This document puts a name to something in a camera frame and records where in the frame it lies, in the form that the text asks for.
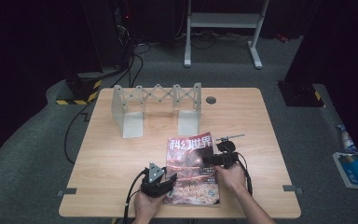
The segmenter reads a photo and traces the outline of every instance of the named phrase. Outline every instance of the black base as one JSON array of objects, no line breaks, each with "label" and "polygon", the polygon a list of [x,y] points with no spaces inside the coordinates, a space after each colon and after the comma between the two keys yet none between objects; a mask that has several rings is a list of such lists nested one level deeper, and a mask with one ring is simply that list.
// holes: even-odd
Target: black base
[{"label": "black base", "polygon": [[324,106],[324,102],[322,101],[320,94],[311,85],[302,86],[299,84],[288,84],[283,81],[279,81],[278,86],[287,106]]},{"label": "black base", "polygon": [[81,96],[76,96],[69,89],[66,82],[63,84],[60,93],[56,97],[58,105],[86,105],[90,104],[97,96],[101,80],[82,81]]}]

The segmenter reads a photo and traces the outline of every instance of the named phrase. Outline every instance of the wearable hand device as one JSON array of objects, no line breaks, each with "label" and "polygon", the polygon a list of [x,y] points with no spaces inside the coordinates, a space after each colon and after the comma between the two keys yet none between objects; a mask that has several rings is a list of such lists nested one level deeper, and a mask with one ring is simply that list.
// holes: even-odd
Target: wearable hand device
[{"label": "wearable hand device", "polygon": [[163,183],[160,183],[163,175],[166,173],[167,168],[159,168],[155,163],[150,162],[149,168],[145,168],[141,173],[139,173],[132,182],[132,185],[129,190],[129,194],[127,196],[127,201],[125,204],[124,209],[124,217],[123,223],[127,224],[128,221],[128,213],[130,207],[130,200],[132,193],[133,186],[135,185],[136,181],[141,177],[141,175],[145,175],[144,179],[142,179],[141,189],[140,191],[143,192],[145,195],[158,198],[161,195],[164,195],[170,192],[173,189],[173,183],[176,181],[177,174],[171,176],[171,178]]},{"label": "wearable hand device", "polygon": [[[232,137],[238,137],[243,136],[242,135],[236,135],[231,136]],[[238,152],[235,152],[235,145],[233,142],[229,141],[228,138],[230,137],[222,137],[217,140],[220,140],[222,142],[216,144],[217,149],[222,152],[221,154],[214,154],[212,157],[202,157],[202,161],[206,164],[211,165],[223,165],[224,168],[228,169],[230,168],[234,163],[238,163],[246,176],[246,185],[249,193],[253,194],[253,188],[252,188],[252,179],[249,176],[247,164],[245,158]],[[242,164],[238,156],[241,156],[243,161],[245,162],[245,165]]]}]

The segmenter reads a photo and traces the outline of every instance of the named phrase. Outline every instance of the light wood tabletop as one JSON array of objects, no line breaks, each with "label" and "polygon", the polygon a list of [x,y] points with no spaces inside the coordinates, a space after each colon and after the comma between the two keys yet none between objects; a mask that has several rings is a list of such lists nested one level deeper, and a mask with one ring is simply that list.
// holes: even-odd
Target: light wood tabletop
[{"label": "light wood tabletop", "polygon": [[[150,162],[166,164],[167,141],[176,137],[177,111],[172,101],[148,100],[144,112],[144,135],[122,138],[112,118],[113,89],[99,93],[83,143],[76,158],[68,189],[60,207],[63,217],[123,217],[128,191],[134,178]],[[215,104],[205,99],[213,96]],[[280,147],[262,94],[255,88],[202,88],[200,133],[230,139],[247,161],[254,198],[271,217],[296,218],[301,214]],[[141,183],[140,178],[134,190]],[[129,217],[134,217],[133,197]],[[220,204],[214,206],[162,205],[156,217],[245,217],[233,194],[220,185]]]}]

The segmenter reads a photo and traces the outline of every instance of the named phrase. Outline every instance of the red magazine cover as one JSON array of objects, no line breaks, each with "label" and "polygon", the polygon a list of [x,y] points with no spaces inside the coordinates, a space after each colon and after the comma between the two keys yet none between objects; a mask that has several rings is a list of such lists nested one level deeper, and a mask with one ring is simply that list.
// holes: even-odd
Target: red magazine cover
[{"label": "red magazine cover", "polygon": [[210,133],[168,139],[166,177],[177,174],[177,180],[166,204],[219,204],[216,172],[202,162],[202,157],[212,156]]}]

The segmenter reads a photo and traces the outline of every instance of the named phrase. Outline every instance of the gray carpet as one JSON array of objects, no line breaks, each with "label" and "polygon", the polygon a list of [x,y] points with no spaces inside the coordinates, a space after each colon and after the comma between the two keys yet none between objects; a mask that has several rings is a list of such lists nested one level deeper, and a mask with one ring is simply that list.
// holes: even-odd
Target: gray carpet
[{"label": "gray carpet", "polygon": [[[183,67],[184,48],[162,45],[136,49],[144,60],[134,85],[171,87],[256,87],[261,90],[280,144],[284,161],[298,194],[302,215],[297,219],[276,219],[278,223],[358,223],[358,190],[346,189],[332,154],[341,151],[340,123],[323,85],[315,85],[326,107],[287,107],[277,86],[283,80],[301,39],[283,44],[261,38],[257,50],[264,65],[254,68],[245,42],[218,41],[207,49],[193,48],[191,68]],[[210,42],[193,41],[197,47]],[[134,78],[141,67],[135,58]],[[110,87],[119,76],[103,80]],[[130,86],[126,75],[118,82]],[[0,149],[0,223],[111,223],[112,218],[61,217],[62,198],[73,165],[63,153],[66,130],[83,105],[56,105],[55,97],[63,82],[47,92],[48,105],[19,128]],[[93,105],[85,110],[92,114]],[[76,159],[88,123],[77,118],[67,141],[68,154]],[[154,223],[246,223],[245,219],[158,219]]]}]

